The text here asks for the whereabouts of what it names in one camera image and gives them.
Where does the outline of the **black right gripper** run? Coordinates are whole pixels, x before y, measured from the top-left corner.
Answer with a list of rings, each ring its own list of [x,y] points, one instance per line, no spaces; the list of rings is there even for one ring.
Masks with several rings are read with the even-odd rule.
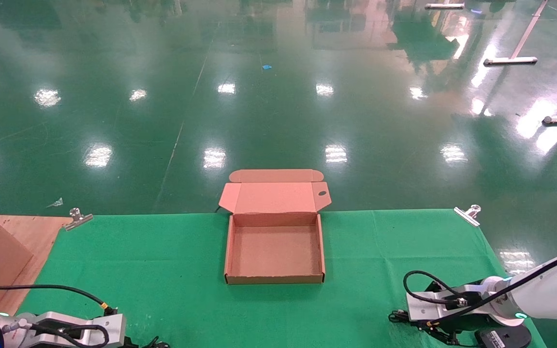
[[[445,291],[446,287],[440,282],[432,281],[425,291],[437,293]],[[458,331],[455,328],[448,328],[443,325],[429,325],[426,321],[417,321],[416,327],[447,346],[458,346]],[[502,327],[501,328],[501,347],[502,348],[528,348],[532,343],[532,333],[525,325]]]

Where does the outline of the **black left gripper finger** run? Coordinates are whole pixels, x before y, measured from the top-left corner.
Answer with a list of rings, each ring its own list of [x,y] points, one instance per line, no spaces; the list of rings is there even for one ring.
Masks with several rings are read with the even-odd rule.
[[[135,344],[129,338],[129,348],[170,348],[170,344],[160,341],[159,337],[154,337],[149,343],[144,346]]]

